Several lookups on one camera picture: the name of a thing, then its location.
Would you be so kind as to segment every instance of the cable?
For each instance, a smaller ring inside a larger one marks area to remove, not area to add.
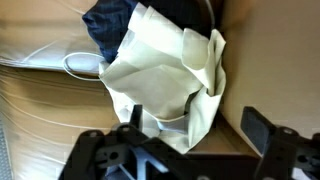
[[[94,81],[94,82],[101,81],[100,79],[83,78],[83,77],[80,77],[80,76],[77,76],[77,75],[73,74],[66,65],[67,65],[67,59],[68,59],[69,57],[71,57],[71,56],[74,56],[74,55],[90,55],[90,56],[96,56],[96,57],[104,58],[103,56],[100,56],[100,55],[98,55],[98,54],[93,54],[93,53],[87,53],[87,52],[75,52],[75,53],[70,53],[70,54],[66,55],[66,56],[62,59],[63,69],[64,69],[68,74],[70,74],[72,77],[75,77],[75,78],[80,79],[80,80],[83,80],[83,81]]]

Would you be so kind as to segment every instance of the brown floor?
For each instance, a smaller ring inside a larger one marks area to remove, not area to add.
[[[215,117],[215,125],[209,134],[192,151],[257,156],[219,112]]]

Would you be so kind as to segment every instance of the navy fabric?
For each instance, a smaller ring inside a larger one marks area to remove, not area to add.
[[[204,23],[196,0],[148,0],[141,3],[153,7],[181,29],[189,28],[206,37],[211,34],[211,24]]]
[[[112,63],[137,5],[135,0],[99,0],[82,19],[103,57]]]
[[[203,23],[200,5],[195,0],[140,0],[153,7],[181,29],[190,28],[209,37],[211,24]],[[82,19],[107,62],[112,63],[137,5],[136,0],[98,0]]]

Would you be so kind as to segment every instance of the black metal part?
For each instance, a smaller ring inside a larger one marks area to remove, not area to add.
[[[303,138],[293,129],[276,127],[253,107],[244,108],[241,128],[263,154],[255,179],[290,179],[293,168],[320,178],[320,134]]]
[[[274,134],[276,127],[253,107],[245,107],[242,114],[241,129],[258,151],[264,154],[269,138]]]
[[[252,107],[244,109],[241,127],[263,153],[261,159],[182,155],[160,139],[143,134],[141,117],[142,106],[135,106],[130,123],[118,125],[108,135],[101,131],[82,133],[59,179],[108,179],[121,170],[121,179],[286,180],[294,167],[312,178],[320,177],[320,134],[312,140],[302,138],[290,128],[277,128]]]

